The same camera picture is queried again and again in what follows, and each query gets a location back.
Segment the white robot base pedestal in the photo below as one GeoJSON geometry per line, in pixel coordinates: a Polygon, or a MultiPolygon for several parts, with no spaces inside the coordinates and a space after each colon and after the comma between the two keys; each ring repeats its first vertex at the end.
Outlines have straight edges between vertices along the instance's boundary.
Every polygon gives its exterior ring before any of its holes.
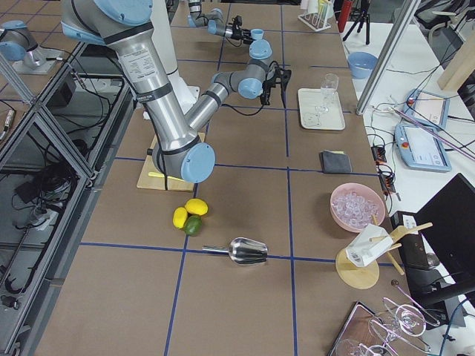
{"type": "Polygon", "coordinates": [[[154,32],[151,36],[152,42],[173,87],[181,110],[183,113],[187,113],[197,101],[200,89],[199,87],[188,86],[180,75],[165,1],[152,1],[151,23],[154,26],[154,32]]]}

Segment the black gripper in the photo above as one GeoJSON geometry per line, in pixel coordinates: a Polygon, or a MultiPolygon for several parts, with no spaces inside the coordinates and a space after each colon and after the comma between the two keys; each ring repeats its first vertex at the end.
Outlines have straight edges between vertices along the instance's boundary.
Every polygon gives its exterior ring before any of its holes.
{"type": "Polygon", "coordinates": [[[290,69],[282,68],[279,65],[272,65],[270,71],[267,74],[265,86],[263,87],[262,93],[259,96],[261,104],[269,105],[272,89],[280,85],[281,101],[283,108],[286,109],[286,89],[291,75],[292,71],[290,69]]]}
{"type": "Polygon", "coordinates": [[[232,19],[231,25],[231,39],[241,39],[241,42],[245,45],[250,45],[253,43],[254,39],[251,36],[251,30],[246,28],[241,28],[243,24],[242,17],[236,16],[232,19]]]}

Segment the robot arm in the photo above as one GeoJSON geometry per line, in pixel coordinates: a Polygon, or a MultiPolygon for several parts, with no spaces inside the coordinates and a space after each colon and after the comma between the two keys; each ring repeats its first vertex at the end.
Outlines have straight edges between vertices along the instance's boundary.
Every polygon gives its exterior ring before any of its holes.
{"type": "Polygon", "coordinates": [[[231,93],[268,105],[271,89],[286,89],[291,70],[272,58],[261,29],[249,31],[250,59],[243,70],[216,73],[212,83],[184,112],[162,63],[170,47],[155,46],[154,25],[169,26],[166,5],[152,1],[62,1],[63,33],[81,42],[112,49],[138,102],[148,113],[158,142],[151,153],[166,177],[199,183],[213,171],[215,153],[198,131],[231,93]]]}
{"type": "Polygon", "coordinates": [[[241,16],[236,15],[231,22],[226,23],[221,9],[213,8],[209,13],[204,13],[201,1],[188,0],[187,3],[190,27],[205,27],[212,35],[239,41],[245,45],[250,45],[255,40],[252,31],[243,27],[241,16]]]}

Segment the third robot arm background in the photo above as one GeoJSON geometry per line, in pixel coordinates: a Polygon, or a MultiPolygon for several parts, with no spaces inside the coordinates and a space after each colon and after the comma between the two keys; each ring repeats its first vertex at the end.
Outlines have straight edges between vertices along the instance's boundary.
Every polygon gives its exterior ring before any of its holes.
{"type": "Polygon", "coordinates": [[[1,55],[17,73],[46,75],[64,52],[42,47],[23,21],[12,20],[1,24],[1,55]]]}

